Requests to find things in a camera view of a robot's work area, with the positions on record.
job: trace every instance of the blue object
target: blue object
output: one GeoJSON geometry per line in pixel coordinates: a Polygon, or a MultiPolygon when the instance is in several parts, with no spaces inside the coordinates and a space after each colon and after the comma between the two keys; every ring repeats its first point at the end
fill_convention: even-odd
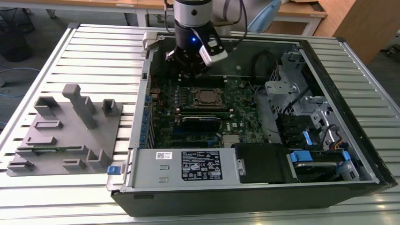
{"type": "Polygon", "coordinates": [[[310,136],[308,132],[307,132],[307,131],[303,131],[303,135],[304,135],[304,137],[306,137],[307,144],[308,144],[308,145],[312,145],[311,136],[310,136]]]}
{"type": "Polygon", "coordinates": [[[351,155],[348,151],[343,151],[343,157],[346,161],[351,160],[351,155]]]}
{"type": "Polygon", "coordinates": [[[290,154],[290,158],[291,158],[294,163],[296,163],[296,162],[312,162],[311,152],[304,151],[304,150],[294,151],[290,154]]]}
{"type": "Polygon", "coordinates": [[[142,136],[140,136],[140,142],[143,143],[144,141],[146,141],[146,136],[142,135],[142,136]]]}
{"type": "Polygon", "coordinates": [[[120,175],[120,166],[111,165],[111,166],[107,168],[107,174],[108,174],[108,175],[120,175]]]}
{"type": "Polygon", "coordinates": [[[263,33],[268,29],[280,9],[280,5],[280,0],[272,0],[268,6],[262,10],[255,19],[251,21],[248,25],[250,32],[263,33]]]}

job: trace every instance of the warning label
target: warning label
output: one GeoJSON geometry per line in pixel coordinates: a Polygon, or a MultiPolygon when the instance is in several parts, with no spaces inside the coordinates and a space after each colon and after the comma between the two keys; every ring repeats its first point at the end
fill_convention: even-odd
{"type": "Polygon", "coordinates": [[[220,151],[182,152],[183,180],[222,180],[220,151]]]}

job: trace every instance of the white label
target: white label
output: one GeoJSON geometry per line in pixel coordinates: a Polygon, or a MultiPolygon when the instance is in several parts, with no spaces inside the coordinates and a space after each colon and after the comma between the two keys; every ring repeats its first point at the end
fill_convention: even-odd
{"type": "Polygon", "coordinates": [[[134,7],[132,4],[116,4],[118,6],[124,6],[124,7],[134,7]]]}
{"type": "Polygon", "coordinates": [[[172,152],[158,152],[156,159],[172,159],[172,152]]]}
{"type": "Polygon", "coordinates": [[[208,42],[208,45],[210,45],[211,47],[215,47],[215,46],[218,46],[218,42],[216,42],[216,41],[210,41],[210,42],[208,42]]]}
{"type": "Polygon", "coordinates": [[[319,15],[319,14],[311,14],[310,16],[311,16],[311,17],[322,17],[322,18],[326,17],[324,15],[319,15]]]}

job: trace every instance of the blue latch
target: blue latch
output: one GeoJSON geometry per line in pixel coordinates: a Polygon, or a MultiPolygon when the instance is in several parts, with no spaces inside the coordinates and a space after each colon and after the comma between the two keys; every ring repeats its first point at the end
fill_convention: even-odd
{"type": "Polygon", "coordinates": [[[111,165],[111,166],[107,168],[107,174],[108,174],[108,175],[120,175],[120,166],[111,165]]]}
{"type": "Polygon", "coordinates": [[[351,160],[351,155],[348,151],[343,151],[343,157],[344,157],[344,161],[351,160]]]}
{"type": "Polygon", "coordinates": [[[312,162],[311,152],[310,151],[294,151],[290,154],[290,158],[294,163],[296,162],[312,162]]]}
{"type": "Polygon", "coordinates": [[[312,145],[311,135],[308,134],[308,132],[307,132],[307,131],[303,131],[303,135],[304,135],[304,137],[306,137],[307,144],[308,144],[308,145],[312,145]]]}

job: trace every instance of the wire mesh bin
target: wire mesh bin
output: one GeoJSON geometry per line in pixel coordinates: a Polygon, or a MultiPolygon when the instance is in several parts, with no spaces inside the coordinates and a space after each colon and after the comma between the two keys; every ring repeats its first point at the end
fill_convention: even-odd
{"type": "Polygon", "coordinates": [[[0,7],[0,20],[14,21],[22,33],[27,34],[35,30],[28,12],[23,8],[0,7]]]}
{"type": "Polygon", "coordinates": [[[30,58],[32,49],[14,21],[0,20],[0,55],[10,62],[30,58]]]}

